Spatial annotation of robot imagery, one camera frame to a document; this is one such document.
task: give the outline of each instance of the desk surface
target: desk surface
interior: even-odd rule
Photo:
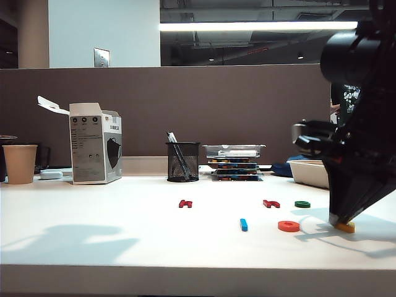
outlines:
[[[327,223],[329,192],[266,174],[262,182],[1,184],[1,289],[200,296],[392,296],[395,193],[353,221]],[[181,199],[192,208],[179,209]],[[267,209],[263,199],[276,200]],[[294,201],[310,201],[299,209]],[[242,232],[245,218],[249,231]],[[301,231],[278,230],[281,220]]]

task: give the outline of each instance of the white wall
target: white wall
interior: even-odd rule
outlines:
[[[93,48],[110,67],[161,66],[159,0],[48,0],[49,66],[93,67]]]

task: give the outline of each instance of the open cardboard box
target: open cardboard box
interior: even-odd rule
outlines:
[[[122,176],[121,117],[99,103],[71,103],[68,110],[41,96],[38,105],[69,117],[73,184],[106,184]]]
[[[322,161],[294,160],[288,163],[296,183],[329,188],[329,178]]]

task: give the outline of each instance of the gray partition wall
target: gray partition wall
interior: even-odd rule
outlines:
[[[261,164],[298,153],[291,125],[329,120],[330,84],[319,65],[0,70],[0,134],[52,149],[51,165],[70,165],[67,116],[37,105],[41,95],[99,102],[123,118],[123,155],[166,155],[178,141],[265,144]],[[205,163],[204,150],[200,163]]]

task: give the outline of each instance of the stack of boxes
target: stack of boxes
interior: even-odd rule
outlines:
[[[264,144],[260,145],[203,145],[208,165],[216,169],[213,181],[262,181],[257,162]]]

